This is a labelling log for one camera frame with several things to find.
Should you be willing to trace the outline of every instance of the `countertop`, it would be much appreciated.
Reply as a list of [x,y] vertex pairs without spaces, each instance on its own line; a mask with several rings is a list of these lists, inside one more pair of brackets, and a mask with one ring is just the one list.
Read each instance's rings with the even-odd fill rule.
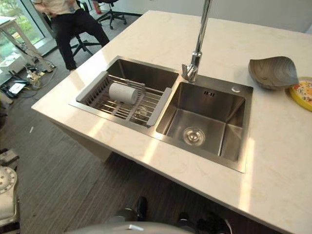
[[32,108],[243,215],[285,233],[311,233],[312,113],[248,73],[250,59],[287,56],[299,77],[312,77],[311,35],[209,19],[198,73],[254,87],[245,174],[68,104],[118,55],[181,70],[199,27],[200,17],[149,11]]

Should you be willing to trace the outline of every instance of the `dish rack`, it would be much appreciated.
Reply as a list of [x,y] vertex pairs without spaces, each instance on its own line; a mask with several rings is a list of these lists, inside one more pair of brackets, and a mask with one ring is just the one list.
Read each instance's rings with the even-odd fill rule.
[[[114,82],[138,90],[138,98],[135,104],[110,99],[109,88]],[[146,87],[144,83],[102,72],[76,97],[76,101],[148,128],[155,125],[171,92],[171,88],[160,91]]]

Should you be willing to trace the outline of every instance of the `faucet handle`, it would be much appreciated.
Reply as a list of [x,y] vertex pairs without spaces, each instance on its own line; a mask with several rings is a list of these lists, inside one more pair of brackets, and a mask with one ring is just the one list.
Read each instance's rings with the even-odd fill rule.
[[184,63],[182,64],[182,77],[187,79],[187,65],[185,65]]

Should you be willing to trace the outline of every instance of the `yellow plate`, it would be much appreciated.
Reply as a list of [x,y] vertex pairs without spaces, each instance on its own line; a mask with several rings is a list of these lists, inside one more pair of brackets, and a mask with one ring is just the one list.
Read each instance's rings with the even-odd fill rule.
[[303,108],[312,111],[312,78],[301,77],[299,84],[289,88],[292,98]]

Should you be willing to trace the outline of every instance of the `double sink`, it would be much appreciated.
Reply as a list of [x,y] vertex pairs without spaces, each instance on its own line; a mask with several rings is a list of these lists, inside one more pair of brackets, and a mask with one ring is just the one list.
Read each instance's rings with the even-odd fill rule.
[[188,83],[176,70],[122,57],[116,57],[106,71],[114,77],[144,83],[150,90],[172,89],[155,125],[126,121],[76,99],[70,104],[245,172],[252,87],[200,75],[196,82]]

